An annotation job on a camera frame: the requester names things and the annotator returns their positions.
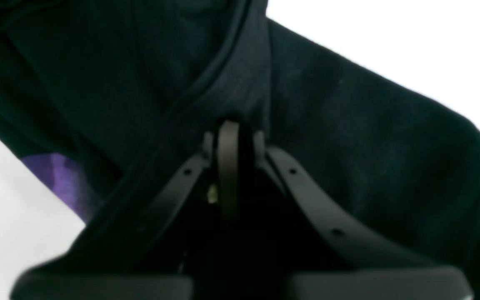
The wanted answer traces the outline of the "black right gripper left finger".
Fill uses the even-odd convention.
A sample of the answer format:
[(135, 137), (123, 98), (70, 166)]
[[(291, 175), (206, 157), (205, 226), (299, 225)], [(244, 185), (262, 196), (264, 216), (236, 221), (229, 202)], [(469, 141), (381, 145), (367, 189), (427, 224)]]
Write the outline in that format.
[(204, 169), (209, 182), (203, 201), (217, 205), (225, 220), (238, 215), (240, 125), (226, 120), (216, 132), (206, 132), (202, 141)]

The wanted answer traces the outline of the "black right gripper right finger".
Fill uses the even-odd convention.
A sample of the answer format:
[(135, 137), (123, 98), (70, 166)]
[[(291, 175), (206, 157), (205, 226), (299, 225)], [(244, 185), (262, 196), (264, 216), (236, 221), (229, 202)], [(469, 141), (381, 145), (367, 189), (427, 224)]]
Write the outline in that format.
[(255, 169), (262, 173), (266, 172), (267, 160), (265, 157), (265, 135), (263, 131), (256, 131), (252, 137)]

